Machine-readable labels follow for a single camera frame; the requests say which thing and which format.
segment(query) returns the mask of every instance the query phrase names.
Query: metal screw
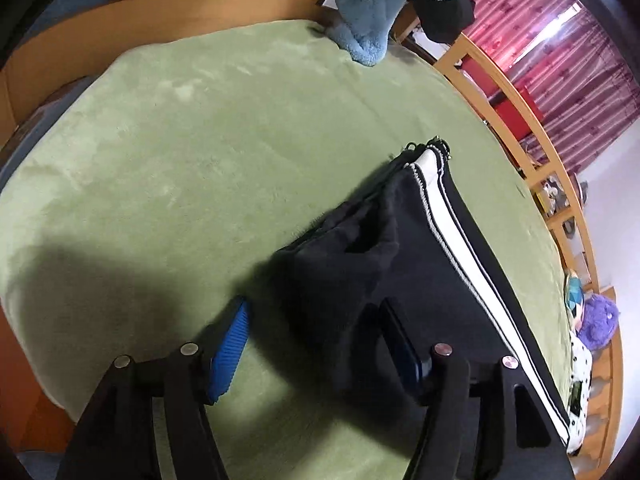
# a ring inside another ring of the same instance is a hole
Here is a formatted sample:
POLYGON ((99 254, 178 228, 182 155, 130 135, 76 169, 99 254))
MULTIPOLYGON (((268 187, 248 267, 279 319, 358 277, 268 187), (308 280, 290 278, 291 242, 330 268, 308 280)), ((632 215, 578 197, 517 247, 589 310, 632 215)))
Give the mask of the metal screw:
POLYGON ((433 347, 436 351, 436 354, 441 355, 443 357, 448 357, 453 353, 453 348, 446 343, 437 343, 436 346, 433 347))
POLYGON ((505 355, 502 358, 502 364, 504 365, 505 368, 508 368, 509 370, 515 370, 520 363, 514 356, 505 355))
POLYGON ((193 355, 198 351, 198 345, 196 343, 185 343, 180 347, 180 353, 182 355, 193 355))
POLYGON ((115 361, 113 362, 113 366, 115 366, 116 368, 126 368, 127 366, 129 366, 130 362, 131 359, 128 355, 121 355, 119 357, 116 357, 115 361))

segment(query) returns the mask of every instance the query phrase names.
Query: purple plush toy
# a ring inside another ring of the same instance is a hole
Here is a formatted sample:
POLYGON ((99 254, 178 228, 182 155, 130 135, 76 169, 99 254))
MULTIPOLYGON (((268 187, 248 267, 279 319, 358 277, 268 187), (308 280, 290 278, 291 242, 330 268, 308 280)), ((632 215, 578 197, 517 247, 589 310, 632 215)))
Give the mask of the purple plush toy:
POLYGON ((620 311, 609 298, 594 294, 584 302, 582 327, 577 332, 578 339, 591 350, 607 345, 618 327, 620 311))

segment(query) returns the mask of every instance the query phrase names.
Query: patterned curtain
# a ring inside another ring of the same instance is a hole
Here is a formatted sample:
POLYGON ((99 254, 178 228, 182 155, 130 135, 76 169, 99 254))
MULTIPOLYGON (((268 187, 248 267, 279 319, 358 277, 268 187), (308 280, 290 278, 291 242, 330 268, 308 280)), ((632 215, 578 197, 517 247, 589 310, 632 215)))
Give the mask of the patterned curtain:
MULTIPOLYGON (((583 170, 640 116, 640 87, 586 9, 518 62, 527 45, 575 0, 476 0, 465 33, 544 114, 543 125, 569 172, 583 170)), ((545 162, 536 139, 526 150, 545 162)))

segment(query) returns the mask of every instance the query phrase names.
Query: white wall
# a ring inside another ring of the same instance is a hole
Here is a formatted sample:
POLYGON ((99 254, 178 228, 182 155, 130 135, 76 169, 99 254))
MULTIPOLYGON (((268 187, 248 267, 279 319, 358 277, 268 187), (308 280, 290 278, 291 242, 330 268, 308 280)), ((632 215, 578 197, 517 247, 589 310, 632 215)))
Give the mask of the white wall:
POLYGON ((624 383, 615 453, 640 416, 640 120, 580 174, 600 285, 613 285, 620 309, 624 383))

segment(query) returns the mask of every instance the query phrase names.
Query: green blanket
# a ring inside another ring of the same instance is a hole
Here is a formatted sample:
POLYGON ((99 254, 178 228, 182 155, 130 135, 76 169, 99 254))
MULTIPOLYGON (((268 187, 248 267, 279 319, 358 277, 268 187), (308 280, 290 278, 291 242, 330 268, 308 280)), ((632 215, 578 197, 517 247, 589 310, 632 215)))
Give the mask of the green blanket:
MULTIPOLYGON (((408 142, 452 176, 522 304, 561 395, 570 375, 558 252, 492 133, 402 48, 373 68, 309 22, 137 48, 55 124, 0 196, 0 297, 50 397, 78 418, 119 354, 166 354, 251 292, 255 267, 408 142)), ((350 421, 286 325, 209 410, 231 478, 401 478, 408 449, 350 421)))

